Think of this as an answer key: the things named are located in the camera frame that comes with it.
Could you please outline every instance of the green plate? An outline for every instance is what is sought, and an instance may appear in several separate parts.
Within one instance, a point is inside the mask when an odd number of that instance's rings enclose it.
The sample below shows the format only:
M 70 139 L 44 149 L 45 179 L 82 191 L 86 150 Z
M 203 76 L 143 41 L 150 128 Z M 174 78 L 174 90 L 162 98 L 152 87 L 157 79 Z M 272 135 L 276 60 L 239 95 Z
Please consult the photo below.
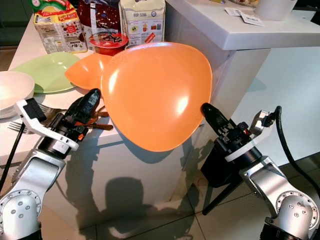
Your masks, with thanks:
M 30 75 L 35 82 L 35 93 L 57 93 L 75 87 L 65 77 L 65 71 L 79 60 L 72 53 L 54 52 L 27 61 L 12 71 Z

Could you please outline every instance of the white kitchen island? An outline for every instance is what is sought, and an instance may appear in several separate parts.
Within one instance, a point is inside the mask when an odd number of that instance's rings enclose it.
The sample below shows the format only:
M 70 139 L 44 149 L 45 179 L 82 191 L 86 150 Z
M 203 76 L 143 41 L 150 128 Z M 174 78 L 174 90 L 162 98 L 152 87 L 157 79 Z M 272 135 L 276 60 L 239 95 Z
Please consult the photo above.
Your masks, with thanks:
M 320 46 L 320 26 L 294 16 L 282 23 L 263 19 L 265 27 L 260 27 L 228 16 L 226 6 L 253 14 L 250 8 L 230 2 L 222 5 L 209 0 L 167 0 L 167 3 L 166 39 L 194 46 L 206 55 L 213 81 L 217 82 L 211 103 L 227 117 L 234 113 L 271 48 Z M 77 55 L 82 58 L 90 53 Z M 45 54 L 30 21 L 10 68 Z M 85 92 L 76 87 L 56 94 L 37 94 L 35 98 L 44 105 L 63 109 Z M 0 122 L 2 165 L 17 134 L 7 129 L 15 119 Z M 146 205 L 180 199 L 209 154 L 214 138 L 215 134 L 204 123 L 182 146 L 155 153 L 137 147 L 116 129 L 95 129 L 80 149 L 67 157 L 67 165 L 57 184 L 45 195 L 44 204 L 74 228 L 82 228 Z M 37 139 L 36 135 L 24 135 L 13 162 L 22 161 Z

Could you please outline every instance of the white cup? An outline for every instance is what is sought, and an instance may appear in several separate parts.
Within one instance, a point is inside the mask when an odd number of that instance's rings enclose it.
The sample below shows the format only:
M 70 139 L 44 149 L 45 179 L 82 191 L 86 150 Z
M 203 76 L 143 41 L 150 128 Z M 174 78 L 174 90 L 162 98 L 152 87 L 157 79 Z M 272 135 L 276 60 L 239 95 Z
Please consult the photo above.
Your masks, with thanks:
M 254 12 L 264 18 L 284 21 L 298 0 L 259 0 Z

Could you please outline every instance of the black cable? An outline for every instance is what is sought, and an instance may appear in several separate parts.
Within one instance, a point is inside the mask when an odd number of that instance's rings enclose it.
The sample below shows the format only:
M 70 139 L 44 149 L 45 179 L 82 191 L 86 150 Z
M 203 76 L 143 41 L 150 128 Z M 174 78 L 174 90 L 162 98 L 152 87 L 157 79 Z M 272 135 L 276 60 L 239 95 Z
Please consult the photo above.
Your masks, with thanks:
M 2 174 L 2 177 L 1 177 L 1 180 L 0 180 L 0 193 L 1 193 L 1 190 L 2 190 L 2 188 L 4 186 L 4 184 L 5 184 L 5 181 L 6 181 L 8 172 L 9 172 L 9 168 L 10 168 L 10 165 L 11 165 L 11 162 L 12 162 L 12 159 L 14 158 L 14 155 L 15 155 L 15 152 L 17 150 L 17 146 L 18 146 L 18 143 L 19 143 L 19 141 L 21 139 L 21 136 L 24 133 L 25 126 L 26 125 L 24 123 L 21 124 L 20 131 L 19 131 L 18 135 L 16 136 L 16 139 L 15 139 L 13 147 L 11 149 L 9 158 L 6 161 L 6 164 L 5 164 L 5 167 L 4 167 L 4 170 L 3 170 L 3 174 Z
M 307 179 L 309 181 L 309 183 L 312 184 L 312 186 L 315 188 L 315 190 L 320 198 L 320 187 L 318 186 L 318 184 L 298 166 L 298 164 L 296 163 L 296 161 L 294 160 L 294 158 L 291 155 L 291 152 L 290 152 L 289 147 L 287 145 L 287 141 L 285 139 L 284 131 L 282 128 L 281 113 L 282 113 L 281 106 L 277 106 L 274 111 L 275 124 L 276 124 L 276 130 L 278 132 L 278 136 L 279 136 L 283 151 L 284 151 L 286 157 L 288 158 L 289 163 L 294 167 L 294 169 L 298 173 L 300 173 L 305 179 Z

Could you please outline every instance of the red lid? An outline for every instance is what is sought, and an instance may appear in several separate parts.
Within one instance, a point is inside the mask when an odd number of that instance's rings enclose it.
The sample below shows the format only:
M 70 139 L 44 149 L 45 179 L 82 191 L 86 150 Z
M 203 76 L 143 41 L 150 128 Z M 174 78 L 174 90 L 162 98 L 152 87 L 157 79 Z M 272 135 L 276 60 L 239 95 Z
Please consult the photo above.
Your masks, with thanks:
M 90 43 L 101 48 L 119 48 L 128 43 L 128 38 L 121 33 L 98 32 L 89 37 Z

